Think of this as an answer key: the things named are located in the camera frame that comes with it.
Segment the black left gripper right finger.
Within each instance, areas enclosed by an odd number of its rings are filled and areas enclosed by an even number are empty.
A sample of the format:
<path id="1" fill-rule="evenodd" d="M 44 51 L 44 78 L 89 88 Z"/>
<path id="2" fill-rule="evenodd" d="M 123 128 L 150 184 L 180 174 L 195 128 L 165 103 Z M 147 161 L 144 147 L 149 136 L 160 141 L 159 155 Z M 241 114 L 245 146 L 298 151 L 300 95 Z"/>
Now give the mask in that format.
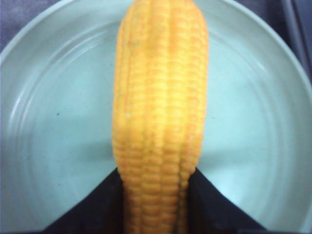
<path id="1" fill-rule="evenodd" d="M 199 170 L 189 179 L 188 229 L 191 234 L 266 234 L 267 230 L 229 201 Z"/>

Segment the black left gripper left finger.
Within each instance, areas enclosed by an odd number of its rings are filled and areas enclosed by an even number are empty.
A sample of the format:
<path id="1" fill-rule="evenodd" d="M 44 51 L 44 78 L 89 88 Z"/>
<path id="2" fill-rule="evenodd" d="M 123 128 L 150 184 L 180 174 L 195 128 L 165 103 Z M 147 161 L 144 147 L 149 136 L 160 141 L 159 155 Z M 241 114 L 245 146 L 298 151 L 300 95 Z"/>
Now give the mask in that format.
<path id="1" fill-rule="evenodd" d="M 123 187 L 113 170 L 89 195 L 42 231 L 43 234 L 124 233 Z"/>

